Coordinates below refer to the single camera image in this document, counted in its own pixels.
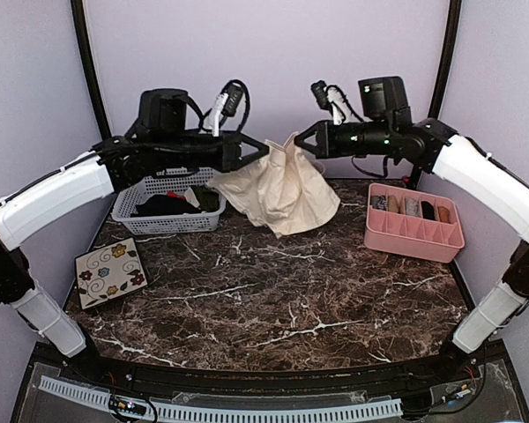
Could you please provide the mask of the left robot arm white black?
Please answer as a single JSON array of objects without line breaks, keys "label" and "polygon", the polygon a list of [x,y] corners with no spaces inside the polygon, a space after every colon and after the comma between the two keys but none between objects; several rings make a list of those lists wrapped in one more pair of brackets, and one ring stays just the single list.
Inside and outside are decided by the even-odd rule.
[{"label": "left robot arm white black", "polygon": [[78,324],[40,287],[21,245],[79,207],[118,194],[147,176],[171,168],[210,167],[226,173],[261,159],[267,145],[226,131],[214,137],[125,135],[94,145],[68,164],[0,199],[0,304],[13,307],[63,356],[88,384],[107,376],[106,363]]}]

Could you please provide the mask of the cream cotton boxer underwear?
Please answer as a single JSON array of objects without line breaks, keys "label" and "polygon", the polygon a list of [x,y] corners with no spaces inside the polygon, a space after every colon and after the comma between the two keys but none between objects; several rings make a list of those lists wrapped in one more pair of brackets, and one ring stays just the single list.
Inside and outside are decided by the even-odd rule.
[{"label": "cream cotton boxer underwear", "polygon": [[269,153],[241,169],[215,175],[207,186],[217,190],[253,226],[266,226],[280,238],[327,224],[340,199],[294,143],[267,140]]}]

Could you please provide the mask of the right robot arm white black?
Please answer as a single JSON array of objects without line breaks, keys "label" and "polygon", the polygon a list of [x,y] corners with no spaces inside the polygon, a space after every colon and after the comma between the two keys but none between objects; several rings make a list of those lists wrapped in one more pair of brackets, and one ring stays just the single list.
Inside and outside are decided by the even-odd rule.
[{"label": "right robot arm white black", "polygon": [[510,225],[520,243],[510,265],[491,291],[452,332],[447,351],[432,364],[440,382],[451,382],[466,368],[466,356],[529,302],[529,184],[495,162],[474,141],[450,126],[426,119],[395,123],[336,125],[315,123],[294,139],[318,159],[380,155],[434,174],[461,188]]}]

